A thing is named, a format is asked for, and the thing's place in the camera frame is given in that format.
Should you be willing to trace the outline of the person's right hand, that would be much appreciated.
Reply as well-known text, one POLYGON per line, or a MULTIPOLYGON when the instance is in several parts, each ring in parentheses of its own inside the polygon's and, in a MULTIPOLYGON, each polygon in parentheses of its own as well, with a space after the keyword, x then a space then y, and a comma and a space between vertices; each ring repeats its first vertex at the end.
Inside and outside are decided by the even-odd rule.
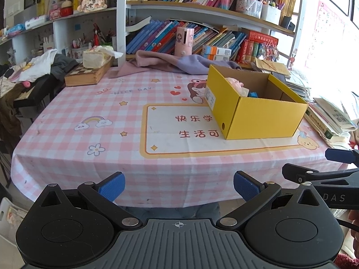
MULTIPOLYGON (((357 210, 351 210, 349 213, 349 220, 352 222, 353 225, 359 226, 359 213, 357 210)), ((353 249, 355 257, 359 258, 359 234, 355 230, 350 231, 351 236, 354 238, 353 240, 353 249)))

